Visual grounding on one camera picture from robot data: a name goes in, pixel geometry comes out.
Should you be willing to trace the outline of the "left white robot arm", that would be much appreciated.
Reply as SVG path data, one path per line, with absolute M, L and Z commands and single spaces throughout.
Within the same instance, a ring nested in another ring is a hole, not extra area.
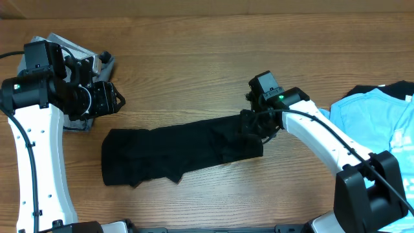
M 17 232 L 129 232 L 126 220 L 79 222 L 63 156 L 64 115 L 98 117 L 117 112 L 125 100 L 114 85 L 73 84 L 52 74 L 31 74 L 4 80 L 1 100 L 17 152 Z

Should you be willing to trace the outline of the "black t-shirt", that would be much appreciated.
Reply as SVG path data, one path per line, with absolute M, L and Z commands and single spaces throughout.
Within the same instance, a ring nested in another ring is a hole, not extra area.
M 107 186 L 138 186 L 166 177 L 179 183 L 186 172 L 263 155 L 261 138 L 242 133 L 239 115 L 148 129 L 112 129 L 102 143 Z

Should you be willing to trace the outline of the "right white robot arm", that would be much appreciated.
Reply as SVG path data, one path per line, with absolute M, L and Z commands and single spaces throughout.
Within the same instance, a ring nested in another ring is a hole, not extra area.
M 277 129 L 286 130 L 336 178 L 333 210 L 306 223 L 303 232 L 391 232 L 412 210 L 397 159 L 347 136 L 301 89 L 252 87 L 246 98 L 254 133 L 269 137 Z

